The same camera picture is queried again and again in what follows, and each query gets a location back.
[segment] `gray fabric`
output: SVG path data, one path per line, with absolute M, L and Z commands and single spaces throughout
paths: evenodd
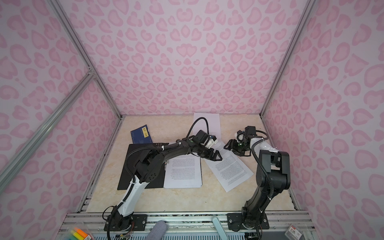
M 160 240 L 167 231 L 167 224 L 164 221 L 158 221 L 149 232 L 146 240 Z

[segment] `pink leopard print wallpaper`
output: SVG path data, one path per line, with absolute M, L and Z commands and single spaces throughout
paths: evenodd
M 0 239 L 48 240 L 73 212 L 117 122 L 91 82 L 0 195 Z
M 321 0 L 266 115 L 323 240 L 384 239 L 384 1 Z
M 306 0 L 63 0 L 123 114 L 259 113 Z
M 44 0 L 0 3 L 0 172 L 88 71 Z

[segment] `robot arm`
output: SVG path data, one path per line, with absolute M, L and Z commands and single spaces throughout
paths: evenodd
M 195 136 L 188 136 L 181 140 L 178 139 L 175 144 L 162 147 L 142 147 L 128 154 L 124 167 L 131 174 L 132 180 L 123 199 L 117 206 L 113 207 L 111 215 L 107 219 L 107 236 L 109 237 L 109 230 L 111 228 L 123 231 L 132 227 L 132 214 L 135 205 L 145 187 L 156 179 L 164 162 L 168 159 L 191 153 L 211 161 L 221 161 L 220 152 L 210 148 L 217 142 L 218 140 L 215 136 L 200 130 Z M 140 157 L 130 159 L 134 152 L 140 152 Z
M 272 148 L 265 141 L 268 136 L 266 138 L 257 136 L 257 132 L 267 136 L 265 132 L 247 126 L 244 131 L 238 132 L 237 139 L 231 139 L 224 148 L 232 150 L 238 156 L 253 155 L 258 164 L 256 171 L 258 188 L 242 207 L 241 216 L 236 217 L 232 214 L 228 217 L 237 219 L 229 222 L 228 227 L 233 231 L 256 229 L 257 238 L 260 239 L 259 226 L 263 225 L 263 229 L 269 229 L 265 209 L 274 196 L 290 187 L 291 177 L 288 153 Z

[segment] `highlighter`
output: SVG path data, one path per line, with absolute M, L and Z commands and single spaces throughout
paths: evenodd
M 74 237 L 76 237 L 78 240 L 84 240 L 84 238 L 83 238 L 80 234 L 78 234 L 77 232 L 75 232 L 75 231 L 73 231 L 73 230 L 71 230 L 71 234 L 72 234 Z
M 86 237 L 88 236 L 88 234 L 86 234 L 85 232 L 83 232 L 83 230 L 81 230 L 81 229 L 79 229 L 79 228 L 77 228 L 77 227 L 75 227 L 74 230 L 75 230 L 78 234 L 80 234 L 83 238 L 86 238 Z

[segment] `stack of paper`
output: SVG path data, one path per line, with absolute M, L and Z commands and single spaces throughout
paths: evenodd
M 188 154 L 168 160 L 164 188 L 201 187 L 200 157 Z
M 208 121 L 209 135 L 215 135 L 218 140 L 221 140 L 220 115 L 218 113 L 194 113 L 193 121 L 201 117 L 206 118 Z M 200 130 L 207 132 L 207 124 L 204 119 L 199 120 L 193 126 L 193 135 L 196 135 Z
M 232 151 L 225 150 L 224 145 L 219 141 L 213 146 L 220 152 L 222 161 L 213 162 L 205 159 L 205 162 L 224 190 L 229 192 L 250 178 L 253 172 Z

